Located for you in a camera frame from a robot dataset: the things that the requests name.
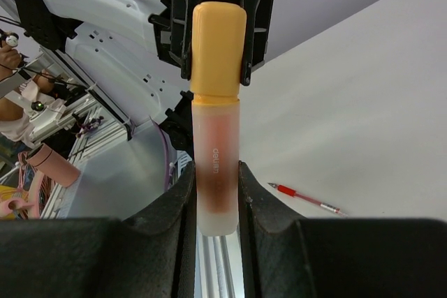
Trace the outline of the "pencil shaped pink pen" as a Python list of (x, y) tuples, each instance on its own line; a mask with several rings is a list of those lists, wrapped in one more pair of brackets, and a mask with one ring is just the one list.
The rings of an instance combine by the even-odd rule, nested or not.
[(197, 221), (208, 237), (238, 225), (240, 104), (192, 105)]

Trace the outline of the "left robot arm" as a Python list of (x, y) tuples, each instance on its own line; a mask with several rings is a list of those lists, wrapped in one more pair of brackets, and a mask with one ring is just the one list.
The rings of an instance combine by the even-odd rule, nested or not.
[(193, 151), (191, 91), (175, 91), (155, 73), (150, 57), (176, 66), (183, 79), (196, 67), (193, 10), (231, 4), (247, 21), (235, 81), (248, 86), (263, 65), (273, 0), (14, 0), (24, 30), (66, 65), (75, 62), (94, 96), (129, 135), (148, 119), (172, 146)]

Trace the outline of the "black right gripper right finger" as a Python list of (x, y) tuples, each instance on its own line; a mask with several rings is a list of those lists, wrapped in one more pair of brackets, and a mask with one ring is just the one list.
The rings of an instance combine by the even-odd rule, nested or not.
[(247, 297), (445, 297), (446, 223), (301, 216), (238, 172)]

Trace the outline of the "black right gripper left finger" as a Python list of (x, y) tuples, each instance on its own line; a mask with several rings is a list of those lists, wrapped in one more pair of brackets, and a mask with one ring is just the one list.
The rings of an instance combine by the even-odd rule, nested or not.
[(177, 183), (126, 220), (1, 223), (2, 297), (192, 297), (196, 179)]

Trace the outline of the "small orange cap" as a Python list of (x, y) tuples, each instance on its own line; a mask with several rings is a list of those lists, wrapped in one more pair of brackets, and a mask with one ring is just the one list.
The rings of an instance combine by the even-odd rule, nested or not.
[(247, 14), (233, 3), (207, 1), (193, 10), (191, 91), (196, 105), (238, 102)]

